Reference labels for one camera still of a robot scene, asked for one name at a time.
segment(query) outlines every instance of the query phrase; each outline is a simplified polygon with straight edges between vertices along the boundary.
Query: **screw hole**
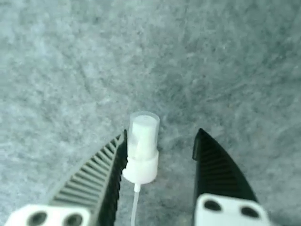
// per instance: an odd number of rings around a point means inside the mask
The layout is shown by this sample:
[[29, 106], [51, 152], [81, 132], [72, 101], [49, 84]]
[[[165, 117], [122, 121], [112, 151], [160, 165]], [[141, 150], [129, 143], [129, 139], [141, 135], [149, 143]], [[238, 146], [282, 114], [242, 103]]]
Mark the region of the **screw hole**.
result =
[[43, 211], [37, 212], [37, 213], [31, 215], [31, 217], [28, 220], [28, 225], [29, 226], [42, 225], [45, 222], [46, 218], [47, 218], [46, 212], [43, 212]]
[[213, 211], [221, 211], [222, 210], [221, 206], [213, 200], [206, 201], [204, 204], [204, 207], [206, 209], [213, 210]]
[[80, 226], [83, 218], [79, 214], [72, 214], [66, 218], [64, 226]]
[[247, 217], [259, 218], [259, 214], [254, 209], [252, 209], [250, 207], [241, 208], [241, 213], [242, 213], [242, 215], [245, 215]]

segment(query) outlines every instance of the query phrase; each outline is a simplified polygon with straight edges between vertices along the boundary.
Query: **spray bottle cap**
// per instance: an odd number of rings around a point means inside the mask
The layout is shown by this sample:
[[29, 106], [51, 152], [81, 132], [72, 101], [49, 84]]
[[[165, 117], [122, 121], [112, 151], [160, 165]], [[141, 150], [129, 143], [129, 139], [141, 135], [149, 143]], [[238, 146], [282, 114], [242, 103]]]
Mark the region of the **spray bottle cap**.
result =
[[123, 170], [126, 180], [142, 185], [156, 178], [159, 124], [159, 117], [150, 112], [136, 112], [130, 116], [127, 166]]

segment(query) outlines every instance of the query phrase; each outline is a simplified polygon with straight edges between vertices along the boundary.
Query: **felt surface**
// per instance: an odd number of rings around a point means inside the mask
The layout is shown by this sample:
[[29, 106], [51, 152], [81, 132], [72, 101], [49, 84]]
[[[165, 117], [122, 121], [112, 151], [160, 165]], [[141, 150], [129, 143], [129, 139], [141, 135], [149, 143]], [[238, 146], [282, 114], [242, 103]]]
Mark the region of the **felt surface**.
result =
[[[0, 224], [129, 115], [161, 118], [137, 225], [189, 225], [193, 139], [230, 153], [272, 218], [301, 225], [300, 0], [1, 0]], [[116, 225], [127, 225], [123, 181]]]

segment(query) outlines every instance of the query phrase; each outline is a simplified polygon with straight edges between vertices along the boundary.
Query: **clear plastic cover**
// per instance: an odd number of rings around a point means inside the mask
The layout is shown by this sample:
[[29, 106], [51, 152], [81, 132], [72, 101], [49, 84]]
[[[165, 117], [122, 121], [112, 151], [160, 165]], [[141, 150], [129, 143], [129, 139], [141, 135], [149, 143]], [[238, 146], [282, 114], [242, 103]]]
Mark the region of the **clear plastic cover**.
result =
[[135, 112], [130, 116], [128, 156], [148, 160], [156, 155], [160, 119], [151, 112]]

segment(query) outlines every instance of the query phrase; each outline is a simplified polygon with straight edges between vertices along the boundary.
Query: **gray carpet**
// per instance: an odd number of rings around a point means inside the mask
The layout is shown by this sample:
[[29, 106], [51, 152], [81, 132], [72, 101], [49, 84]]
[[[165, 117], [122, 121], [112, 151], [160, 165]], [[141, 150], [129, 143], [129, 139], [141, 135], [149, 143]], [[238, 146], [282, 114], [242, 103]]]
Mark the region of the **gray carpet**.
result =
[[[0, 0], [0, 224], [148, 110], [161, 118], [160, 166], [137, 225], [189, 225], [203, 127], [271, 217], [300, 226], [300, 5]], [[117, 226], [133, 200], [121, 186]]]

